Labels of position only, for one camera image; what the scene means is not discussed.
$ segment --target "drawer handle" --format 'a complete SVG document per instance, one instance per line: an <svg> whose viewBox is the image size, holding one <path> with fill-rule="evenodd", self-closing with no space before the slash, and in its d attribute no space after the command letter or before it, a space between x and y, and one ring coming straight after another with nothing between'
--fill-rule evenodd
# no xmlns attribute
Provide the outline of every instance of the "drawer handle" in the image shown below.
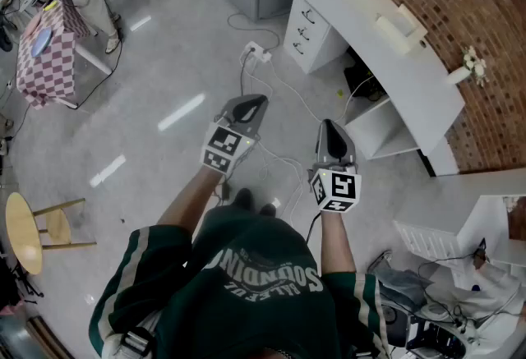
<svg viewBox="0 0 526 359"><path fill-rule="evenodd" d="M302 52L298 49L298 47L301 46L301 44L293 44L293 45L294 45L296 51L298 51L301 55L304 54L304 53L302 53Z"/></svg>
<svg viewBox="0 0 526 359"><path fill-rule="evenodd" d="M310 12L312 12L312 10L310 8L306 12L302 12L303 17L305 17L308 21L310 21L313 25L315 25L316 23L314 21L312 21L311 19L309 19L309 13Z"/></svg>
<svg viewBox="0 0 526 359"><path fill-rule="evenodd" d="M305 40L310 40L308 37L306 37L303 33L305 32L305 30L307 30L306 27L304 27L303 29L299 29L298 28L298 32L300 34L300 36L302 36L303 38L305 38Z"/></svg>

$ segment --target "green jersey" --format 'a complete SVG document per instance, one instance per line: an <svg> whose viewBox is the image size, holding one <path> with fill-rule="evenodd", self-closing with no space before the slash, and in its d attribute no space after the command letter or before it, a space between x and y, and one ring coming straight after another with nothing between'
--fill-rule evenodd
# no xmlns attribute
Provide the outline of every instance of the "green jersey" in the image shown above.
<svg viewBox="0 0 526 359"><path fill-rule="evenodd" d="M266 348L301 359L388 357L374 276L320 277L299 233L233 207L211 210L193 244L176 226L131 234L90 322L95 350L152 311L162 311L156 359L245 359Z"/></svg>

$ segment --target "red brick wall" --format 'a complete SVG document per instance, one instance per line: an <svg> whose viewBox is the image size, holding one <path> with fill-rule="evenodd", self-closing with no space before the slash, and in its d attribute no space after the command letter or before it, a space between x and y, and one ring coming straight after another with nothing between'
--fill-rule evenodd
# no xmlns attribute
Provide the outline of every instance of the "red brick wall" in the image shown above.
<svg viewBox="0 0 526 359"><path fill-rule="evenodd" d="M465 110L447 139L461 172L526 166L526 0L394 0L429 30L427 40L449 71L473 44L490 83L459 85Z"/></svg>

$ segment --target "blue plate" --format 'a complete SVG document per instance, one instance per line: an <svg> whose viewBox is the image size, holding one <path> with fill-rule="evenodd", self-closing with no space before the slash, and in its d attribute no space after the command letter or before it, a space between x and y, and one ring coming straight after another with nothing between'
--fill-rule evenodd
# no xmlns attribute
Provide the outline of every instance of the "blue plate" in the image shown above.
<svg viewBox="0 0 526 359"><path fill-rule="evenodd" d="M39 35L36 37L35 43L33 44L33 48L31 49L31 57L37 58L41 53L43 53L48 47L49 41L51 41L52 36L53 29L51 27L42 29L39 32Z"/></svg>

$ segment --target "pink checkered cloth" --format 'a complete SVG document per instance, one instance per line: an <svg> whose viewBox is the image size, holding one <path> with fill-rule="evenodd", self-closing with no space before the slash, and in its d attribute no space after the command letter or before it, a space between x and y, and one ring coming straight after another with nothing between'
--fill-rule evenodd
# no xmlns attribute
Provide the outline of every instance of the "pink checkered cloth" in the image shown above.
<svg viewBox="0 0 526 359"><path fill-rule="evenodd" d="M31 49L39 32L50 26L53 35L49 46L40 56L31 57ZM43 13L40 24L30 36L21 39L16 88L33 108L41 109L50 99L62 99L75 94L75 40L89 34L84 20L73 7L73 1L62 0L55 8Z"/></svg>

